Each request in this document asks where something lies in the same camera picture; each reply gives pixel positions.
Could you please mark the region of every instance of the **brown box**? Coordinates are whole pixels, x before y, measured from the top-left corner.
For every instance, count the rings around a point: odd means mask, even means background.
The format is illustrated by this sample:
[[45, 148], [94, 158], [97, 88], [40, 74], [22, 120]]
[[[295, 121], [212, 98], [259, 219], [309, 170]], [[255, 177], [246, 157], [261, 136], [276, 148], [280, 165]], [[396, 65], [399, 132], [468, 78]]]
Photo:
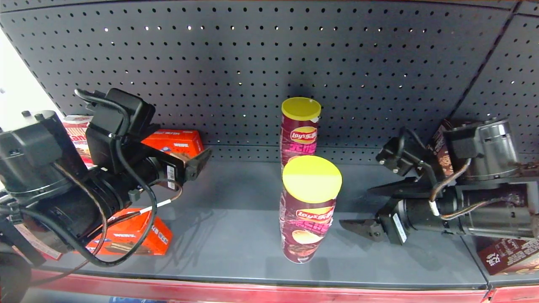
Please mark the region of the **brown box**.
[[493, 276], [539, 271], [539, 240], [499, 239], [478, 255]]
[[427, 143], [426, 147], [428, 150], [432, 151], [434, 155], [438, 158], [444, 174], [450, 176], [453, 174], [453, 165], [451, 164], [451, 158], [447, 151], [447, 144], [445, 143], [444, 132], [463, 124], [470, 124], [474, 121], [469, 120], [447, 120], [444, 119], [432, 138]]

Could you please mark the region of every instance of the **cylindrical canister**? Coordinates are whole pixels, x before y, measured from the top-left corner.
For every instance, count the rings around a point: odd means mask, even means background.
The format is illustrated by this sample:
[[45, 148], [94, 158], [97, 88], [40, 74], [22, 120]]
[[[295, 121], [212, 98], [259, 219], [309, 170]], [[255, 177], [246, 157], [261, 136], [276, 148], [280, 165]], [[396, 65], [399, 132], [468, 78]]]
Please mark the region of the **cylindrical canister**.
[[282, 169], [293, 157], [314, 154], [321, 106], [313, 99], [293, 97], [286, 99], [281, 109]]
[[299, 156], [285, 165], [282, 181], [281, 248], [288, 260], [306, 263], [313, 258], [333, 221], [341, 172], [324, 158]]

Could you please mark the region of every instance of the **white label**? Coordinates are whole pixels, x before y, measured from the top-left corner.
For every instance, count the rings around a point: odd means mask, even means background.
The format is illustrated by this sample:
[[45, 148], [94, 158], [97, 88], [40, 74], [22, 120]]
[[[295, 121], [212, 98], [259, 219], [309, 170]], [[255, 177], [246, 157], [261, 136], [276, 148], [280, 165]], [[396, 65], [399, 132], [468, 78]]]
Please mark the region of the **white label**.
[[393, 215], [393, 222], [395, 222], [395, 226], [397, 227], [397, 231], [399, 232], [400, 241], [402, 243], [406, 242], [407, 236], [406, 236], [406, 233], [404, 232], [403, 225], [400, 223], [400, 218], [398, 214]]
[[131, 233], [114, 233], [113, 235], [120, 238], [136, 238], [136, 236]]
[[[172, 179], [172, 180], [175, 180], [175, 170], [174, 170], [174, 167], [168, 165], [167, 166], [167, 179]], [[176, 190], [176, 185], [172, 182], [168, 182], [168, 187], [171, 189], [171, 190]]]
[[30, 244], [32, 244], [33, 247], [35, 247], [38, 251], [41, 253], [44, 253], [48, 255], [49, 257], [58, 260], [61, 257], [61, 253], [54, 250], [47, 244], [43, 243], [41, 240], [39, 240], [28, 228], [26, 228], [23, 224], [17, 224], [15, 225], [15, 228], [20, 232], [21, 235], [23, 235]]

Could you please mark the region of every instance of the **metal shelf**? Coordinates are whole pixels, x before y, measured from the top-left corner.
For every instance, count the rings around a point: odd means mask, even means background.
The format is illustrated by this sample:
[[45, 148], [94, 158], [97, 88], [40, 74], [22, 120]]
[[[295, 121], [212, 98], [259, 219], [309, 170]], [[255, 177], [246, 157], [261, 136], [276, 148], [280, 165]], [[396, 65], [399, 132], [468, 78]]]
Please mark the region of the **metal shelf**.
[[[369, 217], [384, 199], [367, 195], [369, 187], [398, 176], [379, 166], [339, 166], [344, 186], [335, 220]], [[84, 267], [82, 273], [112, 277], [178, 279], [231, 283], [350, 286], [404, 289], [474, 289], [485, 279], [460, 237], [416, 232], [404, 246], [373, 243], [342, 229], [335, 221], [315, 258], [305, 265], [281, 252], [278, 163], [208, 164], [184, 195], [159, 216], [174, 233], [164, 257], [134, 256], [114, 268]], [[170, 193], [157, 189], [158, 198]], [[363, 213], [357, 214], [359, 208]], [[66, 270], [82, 261], [67, 254], [46, 268]]]

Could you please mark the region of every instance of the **white cable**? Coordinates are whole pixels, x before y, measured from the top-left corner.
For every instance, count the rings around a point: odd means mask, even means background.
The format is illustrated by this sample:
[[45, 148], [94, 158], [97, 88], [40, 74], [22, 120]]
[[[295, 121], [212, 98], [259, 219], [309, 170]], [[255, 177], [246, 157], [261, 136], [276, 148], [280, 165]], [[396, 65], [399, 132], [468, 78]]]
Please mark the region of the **white cable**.
[[440, 216], [440, 212], [438, 211], [438, 206], [436, 205], [436, 200], [429, 201], [429, 206], [431, 207], [432, 214], [436, 217]]
[[[172, 202], [171, 199], [167, 199], [167, 200], [165, 200], [165, 201], [163, 201], [163, 202], [159, 202], [159, 203], [157, 204], [157, 207], [161, 207], [161, 206], [163, 206], [163, 205], [167, 205], [167, 204], [169, 204], [170, 202]], [[140, 212], [140, 214], [143, 214], [143, 213], [148, 212], [148, 211], [150, 211], [150, 210], [151, 210], [151, 206], [148, 206], [148, 207], [146, 207], [146, 208], [143, 208], [143, 209], [139, 210], [139, 212]]]

